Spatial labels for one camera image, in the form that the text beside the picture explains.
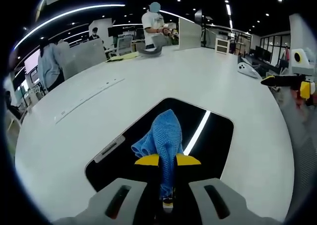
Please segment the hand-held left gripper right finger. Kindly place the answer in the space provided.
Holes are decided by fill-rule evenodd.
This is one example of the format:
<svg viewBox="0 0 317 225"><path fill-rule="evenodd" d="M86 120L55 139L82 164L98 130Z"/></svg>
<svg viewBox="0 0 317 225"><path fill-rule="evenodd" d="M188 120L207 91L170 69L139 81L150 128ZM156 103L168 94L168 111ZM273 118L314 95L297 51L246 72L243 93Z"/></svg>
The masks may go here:
<svg viewBox="0 0 317 225"><path fill-rule="evenodd" d="M178 225L277 225L247 207L245 198L217 178L201 179L202 165L178 154L174 164L173 216Z"/></svg>

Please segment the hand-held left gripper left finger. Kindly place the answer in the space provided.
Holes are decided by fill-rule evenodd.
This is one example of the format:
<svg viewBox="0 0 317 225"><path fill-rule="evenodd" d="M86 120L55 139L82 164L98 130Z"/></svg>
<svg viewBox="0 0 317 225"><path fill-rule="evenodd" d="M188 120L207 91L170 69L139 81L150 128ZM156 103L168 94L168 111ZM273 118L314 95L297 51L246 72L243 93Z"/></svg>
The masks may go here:
<svg viewBox="0 0 317 225"><path fill-rule="evenodd" d="M74 217L54 225L153 225L159 202L159 155L152 154L134 164L146 181L117 178L89 200L88 207Z"/></svg>

